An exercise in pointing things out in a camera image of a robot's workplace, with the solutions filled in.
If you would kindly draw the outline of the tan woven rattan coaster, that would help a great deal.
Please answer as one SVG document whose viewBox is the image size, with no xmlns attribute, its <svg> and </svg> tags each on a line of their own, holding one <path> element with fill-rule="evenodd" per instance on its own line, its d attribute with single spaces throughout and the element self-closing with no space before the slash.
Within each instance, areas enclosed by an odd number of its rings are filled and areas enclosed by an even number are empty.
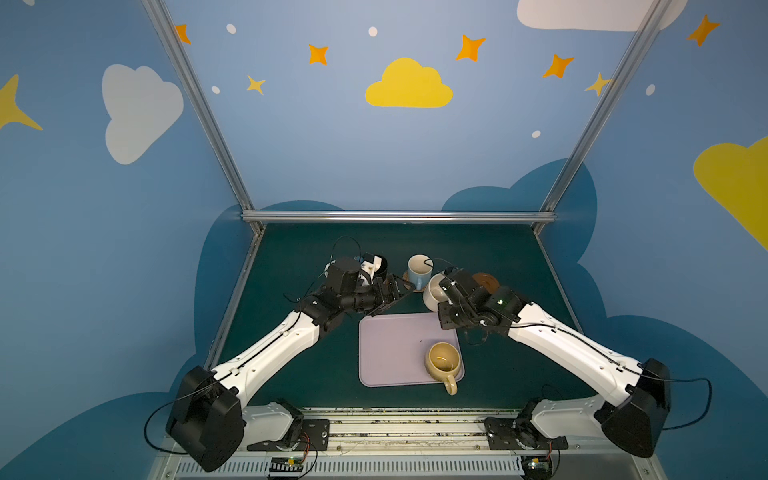
<svg viewBox="0 0 768 480">
<path fill-rule="evenodd" d="M 409 291 L 421 293 L 427 288 L 431 277 L 431 273 L 416 274 L 412 273 L 411 271 L 406 271 L 403 274 L 402 279 Z"/>
</svg>

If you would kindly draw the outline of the cream mug blue handle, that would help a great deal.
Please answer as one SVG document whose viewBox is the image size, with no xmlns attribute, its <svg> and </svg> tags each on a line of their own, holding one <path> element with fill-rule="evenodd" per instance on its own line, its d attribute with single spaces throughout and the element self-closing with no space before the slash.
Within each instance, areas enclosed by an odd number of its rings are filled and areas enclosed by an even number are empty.
<svg viewBox="0 0 768 480">
<path fill-rule="evenodd" d="M 426 288 L 432 277 L 433 268 L 434 262 L 427 255 L 416 254 L 409 258 L 407 276 L 415 291 L 423 291 Z"/>
</svg>

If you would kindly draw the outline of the white cream ceramic mug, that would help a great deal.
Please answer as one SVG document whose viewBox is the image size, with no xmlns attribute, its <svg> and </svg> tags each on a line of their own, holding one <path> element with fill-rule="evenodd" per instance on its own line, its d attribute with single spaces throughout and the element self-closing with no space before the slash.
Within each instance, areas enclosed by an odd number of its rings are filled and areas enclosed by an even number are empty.
<svg viewBox="0 0 768 480">
<path fill-rule="evenodd" d="M 439 310 L 438 305 L 448 301 L 445 291 L 440 287 L 440 282 L 445 278 L 442 273 L 435 274 L 423 291 L 423 302 L 432 312 Z"/>
</svg>

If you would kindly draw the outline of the small brown wooden coaster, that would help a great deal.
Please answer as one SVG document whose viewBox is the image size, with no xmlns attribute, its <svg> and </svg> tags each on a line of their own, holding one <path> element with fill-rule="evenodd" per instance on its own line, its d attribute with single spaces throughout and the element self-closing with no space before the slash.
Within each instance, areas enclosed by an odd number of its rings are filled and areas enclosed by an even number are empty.
<svg viewBox="0 0 768 480">
<path fill-rule="evenodd" d="M 478 272 L 472 278 L 490 294 L 495 294 L 500 288 L 500 282 L 488 273 Z"/>
</svg>

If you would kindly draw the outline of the yellow ceramic mug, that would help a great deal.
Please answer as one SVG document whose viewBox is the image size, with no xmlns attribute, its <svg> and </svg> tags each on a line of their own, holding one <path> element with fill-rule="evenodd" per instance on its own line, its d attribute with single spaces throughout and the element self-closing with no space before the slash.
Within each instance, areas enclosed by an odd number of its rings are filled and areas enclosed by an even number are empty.
<svg viewBox="0 0 768 480">
<path fill-rule="evenodd" d="M 447 342 L 432 345 L 425 355 L 427 373 L 433 380 L 441 383 L 451 396 L 458 392 L 457 380 L 461 365 L 459 351 Z"/>
</svg>

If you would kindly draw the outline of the black ceramic mug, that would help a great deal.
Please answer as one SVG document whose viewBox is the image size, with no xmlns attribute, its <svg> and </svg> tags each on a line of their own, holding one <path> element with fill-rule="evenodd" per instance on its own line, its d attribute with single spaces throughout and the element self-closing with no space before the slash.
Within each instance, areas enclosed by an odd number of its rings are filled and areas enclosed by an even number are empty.
<svg viewBox="0 0 768 480">
<path fill-rule="evenodd" d="M 381 256 L 376 256 L 374 258 L 374 267 L 375 272 L 374 276 L 376 278 L 384 278 L 388 274 L 388 261 Z"/>
</svg>

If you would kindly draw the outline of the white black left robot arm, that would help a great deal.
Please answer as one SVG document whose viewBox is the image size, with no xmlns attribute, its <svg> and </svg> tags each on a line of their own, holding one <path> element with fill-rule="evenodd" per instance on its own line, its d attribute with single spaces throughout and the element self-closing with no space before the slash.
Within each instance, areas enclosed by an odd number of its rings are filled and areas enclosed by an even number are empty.
<svg viewBox="0 0 768 480">
<path fill-rule="evenodd" d="M 242 446 L 289 449 L 302 443 L 303 414 L 273 401 L 246 416 L 258 390 L 294 357 L 337 328 L 348 313 L 380 314 L 415 290 L 389 272 L 384 258 L 367 255 L 330 261 L 315 291 L 242 353 L 210 370 L 197 366 L 182 379 L 165 427 L 204 471 L 213 472 Z"/>
</svg>

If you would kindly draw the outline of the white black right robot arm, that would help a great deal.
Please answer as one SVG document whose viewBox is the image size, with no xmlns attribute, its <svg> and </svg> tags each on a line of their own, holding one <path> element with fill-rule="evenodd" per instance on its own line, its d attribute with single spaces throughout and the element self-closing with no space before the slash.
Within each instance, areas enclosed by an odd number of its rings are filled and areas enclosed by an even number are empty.
<svg viewBox="0 0 768 480">
<path fill-rule="evenodd" d="M 449 267 L 439 283 L 444 329 L 481 329 L 526 345 L 591 387 L 592 397 L 531 400 L 514 419 L 512 438 L 526 449 L 570 436 L 603 438 L 650 458 L 671 410 L 670 372 L 653 358 L 640 362 L 572 329 L 509 287 L 489 292 L 466 270 Z"/>
</svg>

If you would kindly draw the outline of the lilac plastic tray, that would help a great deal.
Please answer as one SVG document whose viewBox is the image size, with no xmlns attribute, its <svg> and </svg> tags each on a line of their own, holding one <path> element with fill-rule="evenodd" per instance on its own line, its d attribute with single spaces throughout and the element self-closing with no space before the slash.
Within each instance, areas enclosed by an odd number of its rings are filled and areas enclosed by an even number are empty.
<svg viewBox="0 0 768 480">
<path fill-rule="evenodd" d="M 459 346 L 434 312 L 365 317 L 359 324 L 359 380 L 368 388 L 433 384 L 425 358 L 436 343 Z"/>
</svg>

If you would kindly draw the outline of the right small circuit board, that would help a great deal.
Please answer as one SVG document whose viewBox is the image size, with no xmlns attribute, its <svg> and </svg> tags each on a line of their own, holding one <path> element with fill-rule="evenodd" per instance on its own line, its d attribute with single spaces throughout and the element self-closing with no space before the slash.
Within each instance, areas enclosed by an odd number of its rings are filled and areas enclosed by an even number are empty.
<svg viewBox="0 0 768 480">
<path fill-rule="evenodd" d="M 554 472 L 553 461 L 547 457 L 522 457 L 523 480 L 550 480 Z"/>
</svg>

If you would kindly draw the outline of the small circuit board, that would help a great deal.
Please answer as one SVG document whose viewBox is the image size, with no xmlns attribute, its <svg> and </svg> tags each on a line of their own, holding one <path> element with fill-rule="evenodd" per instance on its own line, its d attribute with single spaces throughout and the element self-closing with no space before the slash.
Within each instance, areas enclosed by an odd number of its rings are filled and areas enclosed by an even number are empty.
<svg viewBox="0 0 768 480">
<path fill-rule="evenodd" d="M 267 478 L 299 478 L 305 471 L 305 463 L 298 457 L 272 457 L 268 461 Z"/>
<path fill-rule="evenodd" d="M 523 480 L 550 480 L 554 472 L 553 461 L 547 457 L 522 457 Z"/>
</svg>

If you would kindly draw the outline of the left small circuit board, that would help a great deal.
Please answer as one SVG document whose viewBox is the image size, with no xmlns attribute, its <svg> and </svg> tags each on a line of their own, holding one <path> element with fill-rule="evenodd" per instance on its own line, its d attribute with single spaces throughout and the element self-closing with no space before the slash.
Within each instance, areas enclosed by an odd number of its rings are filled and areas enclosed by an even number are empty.
<svg viewBox="0 0 768 480">
<path fill-rule="evenodd" d="M 268 461 L 267 478 L 299 478 L 305 471 L 305 463 L 298 457 L 272 457 Z"/>
</svg>

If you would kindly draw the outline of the horizontal aluminium back rail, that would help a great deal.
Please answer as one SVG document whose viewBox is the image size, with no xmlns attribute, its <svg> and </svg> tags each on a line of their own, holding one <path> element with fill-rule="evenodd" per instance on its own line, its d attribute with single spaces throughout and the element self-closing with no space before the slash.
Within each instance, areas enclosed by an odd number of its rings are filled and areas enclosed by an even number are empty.
<svg viewBox="0 0 768 480">
<path fill-rule="evenodd" d="M 241 216 L 247 222 L 266 223 L 548 224 L 556 220 L 552 212 L 244 210 Z"/>
</svg>

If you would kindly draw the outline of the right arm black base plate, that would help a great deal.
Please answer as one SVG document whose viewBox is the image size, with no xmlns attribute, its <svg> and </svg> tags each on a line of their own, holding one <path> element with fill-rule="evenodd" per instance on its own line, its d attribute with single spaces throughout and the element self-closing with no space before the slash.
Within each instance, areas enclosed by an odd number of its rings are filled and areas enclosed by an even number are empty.
<svg viewBox="0 0 768 480">
<path fill-rule="evenodd" d="M 528 420 L 487 417 L 483 421 L 491 450 L 567 450 L 564 436 L 545 437 Z"/>
</svg>

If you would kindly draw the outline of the front aluminium base frame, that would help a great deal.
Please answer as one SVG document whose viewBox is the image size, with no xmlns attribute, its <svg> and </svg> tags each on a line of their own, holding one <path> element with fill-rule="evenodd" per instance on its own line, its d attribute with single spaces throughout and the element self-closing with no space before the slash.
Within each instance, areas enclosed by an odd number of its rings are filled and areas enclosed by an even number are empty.
<svg viewBox="0 0 768 480">
<path fill-rule="evenodd" d="M 609 441 L 570 437 L 567 450 L 491 450 L 483 421 L 512 418 L 505 409 L 307 408 L 305 419 L 329 419 L 326 451 L 239 448 L 207 473 L 187 456 L 160 454 L 151 479 L 268 479 L 272 457 L 305 463 L 296 479 L 522 479 L 522 457 L 553 461 L 553 479 L 663 479 L 657 457 L 631 456 Z"/>
</svg>

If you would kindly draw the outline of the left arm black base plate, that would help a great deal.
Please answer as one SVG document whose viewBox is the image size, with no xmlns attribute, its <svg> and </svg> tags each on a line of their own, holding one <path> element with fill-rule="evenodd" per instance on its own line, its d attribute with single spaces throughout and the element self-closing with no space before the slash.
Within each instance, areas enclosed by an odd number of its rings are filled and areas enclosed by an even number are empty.
<svg viewBox="0 0 768 480">
<path fill-rule="evenodd" d="M 302 451 L 306 441 L 310 442 L 312 450 L 326 451 L 330 440 L 329 419 L 304 419 L 301 431 L 291 427 L 286 436 L 279 441 L 261 441 L 246 445 L 247 451 Z"/>
</svg>

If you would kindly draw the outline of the right aluminium corner post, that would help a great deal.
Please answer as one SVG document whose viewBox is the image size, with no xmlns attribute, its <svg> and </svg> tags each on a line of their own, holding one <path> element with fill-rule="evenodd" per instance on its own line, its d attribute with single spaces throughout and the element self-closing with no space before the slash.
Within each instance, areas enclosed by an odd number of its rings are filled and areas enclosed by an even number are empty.
<svg viewBox="0 0 768 480">
<path fill-rule="evenodd" d="M 600 96 L 585 129 L 540 207 L 539 215 L 541 219 L 532 224 L 532 231 L 536 237 L 540 236 L 548 223 L 555 221 L 557 206 L 607 124 L 614 108 L 618 105 L 625 89 L 652 47 L 656 37 L 662 30 L 663 19 L 672 4 L 671 0 L 655 0 L 650 3 L 649 9 L 613 72 L 612 81 Z"/>
</svg>

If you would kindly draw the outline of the aluminium corner post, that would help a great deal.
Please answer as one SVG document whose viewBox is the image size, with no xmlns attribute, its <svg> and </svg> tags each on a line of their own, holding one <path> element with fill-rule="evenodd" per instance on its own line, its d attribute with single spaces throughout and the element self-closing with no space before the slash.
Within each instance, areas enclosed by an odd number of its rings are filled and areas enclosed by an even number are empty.
<svg viewBox="0 0 768 480">
<path fill-rule="evenodd" d="M 238 201 L 241 211 L 245 213 L 253 210 L 253 202 L 247 192 L 244 180 L 215 120 L 165 2 L 142 0 L 141 3 L 179 77 L 183 90 Z"/>
<path fill-rule="evenodd" d="M 557 206 L 607 124 L 614 108 L 618 105 L 625 89 L 652 47 L 656 37 L 662 30 L 663 19 L 672 4 L 671 0 L 655 0 L 650 3 L 649 9 L 613 72 L 612 81 L 600 96 L 585 129 L 540 207 L 539 215 L 541 219 L 532 224 L 532 231 L 536 237 L 540 236 L 548 223 L 555 221 Z"/>
</svg>

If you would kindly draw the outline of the left aluminium corner post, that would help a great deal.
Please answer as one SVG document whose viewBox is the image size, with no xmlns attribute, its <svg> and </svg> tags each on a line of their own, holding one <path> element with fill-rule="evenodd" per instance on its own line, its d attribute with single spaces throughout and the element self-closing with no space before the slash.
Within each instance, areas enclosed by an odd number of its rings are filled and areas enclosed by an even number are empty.
<svg viewBox="0 0 768 480">
<path fill-rule="evenodd" d="M 253 202 L 247 192 L 244 180 L 215 120 L 165 2 L 142 0 L 141 3 L 179 77 L 183 90 L 238 201 L 241 211 L 245 213 L 253 210 Z"/>
</svg>

